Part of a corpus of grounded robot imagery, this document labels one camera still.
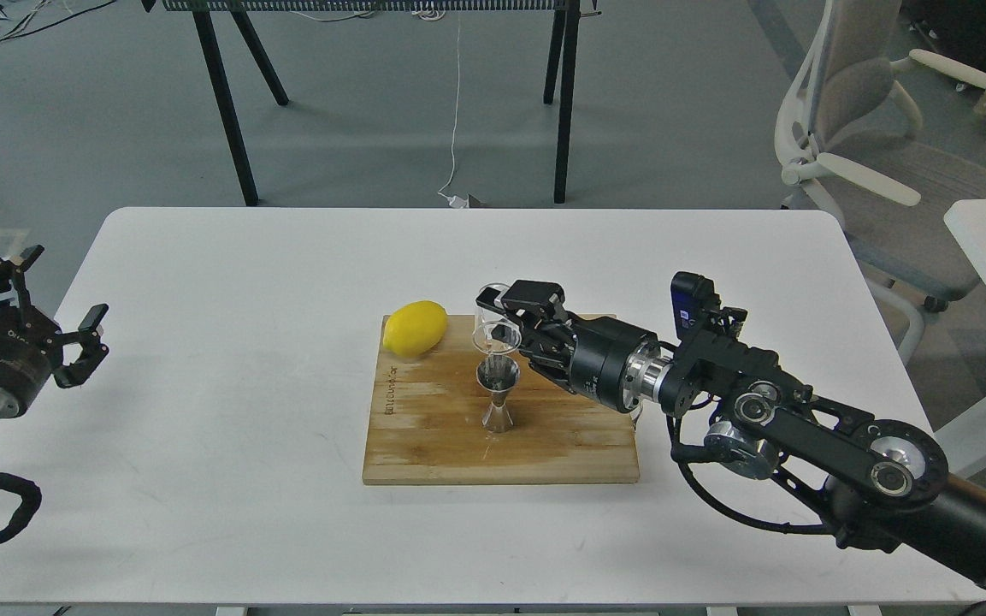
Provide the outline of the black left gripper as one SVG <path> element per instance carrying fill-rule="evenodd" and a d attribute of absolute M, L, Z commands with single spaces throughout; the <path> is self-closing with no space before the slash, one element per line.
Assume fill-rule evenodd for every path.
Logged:
<path fill-rule="evenodd" d="M 109 355 L 102 341 L 101 323 L 109 305 L 93 305 L 78 330 L 63 333 L 59 326 L 46 328 L 46 316 L 32 304 L 25 284 L 25 273 L 44 252 L 41 245 L 29 246 L 20 256 L 0 257 L 0 418 L 22 416 L 36 395 L 52 378 L 58 388 L 83 385 Z M 44 341 L 52 338 L 50 351 Z M 72 363 L 62 360 L 64 347 L 78 346 L 80 354 Z"/>

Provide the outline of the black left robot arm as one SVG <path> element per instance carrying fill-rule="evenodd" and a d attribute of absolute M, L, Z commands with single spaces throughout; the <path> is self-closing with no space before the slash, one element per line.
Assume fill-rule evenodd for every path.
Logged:
<path fill-rule="evenodd" d="M 101 328 L 106 304 L 93 305 L 77 329 L 66 331 L 32 303 L 25 276 L 43 252 L 34 245 L 0 256 L 0 422 L 27 413 L 47 382 L 81 386 L 109 355 Z M 0 491 L 20 500 L 0 530 L 1 545 L 31 523 L 42 491 L 34 481 L 1 471 Z"/>

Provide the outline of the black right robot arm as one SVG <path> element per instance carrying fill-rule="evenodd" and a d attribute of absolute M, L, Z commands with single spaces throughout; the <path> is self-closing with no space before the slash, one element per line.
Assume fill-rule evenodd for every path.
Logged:
<path fill-rule="evenodd" d="M 739 340 L 747 312 L 723 305 L 709 278 L 670 284 L 676 344 L 611 317 L 564 309 L 547 281 L 490 284 L 475 303 L 505 321 L 493 338 L 559 388 L 629 413 L 657 403 L 670 456 L 688 486 L 736 523 L 769 533 L 832 536 L 837 547 L 906 545 L 986 591 L 986 489 L 955 476 L 935 438 L 814 393 L 778 355 Z M 709 494 L 693 465 L 769 479 L 818 516 L 771 523 Z"/>

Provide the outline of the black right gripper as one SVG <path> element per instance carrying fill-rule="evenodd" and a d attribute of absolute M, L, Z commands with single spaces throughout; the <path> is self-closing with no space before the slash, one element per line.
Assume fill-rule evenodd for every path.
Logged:
<path fill-rule="evenodd" d="M 517 280 L 508 286 L 503 305 L 523 335 L 520 354 L 537 375 L 621 413 L 659 400 L 670 361 L 662 358 L 656 333 L 611 317 L 568 316 L 556 283 Z"/>

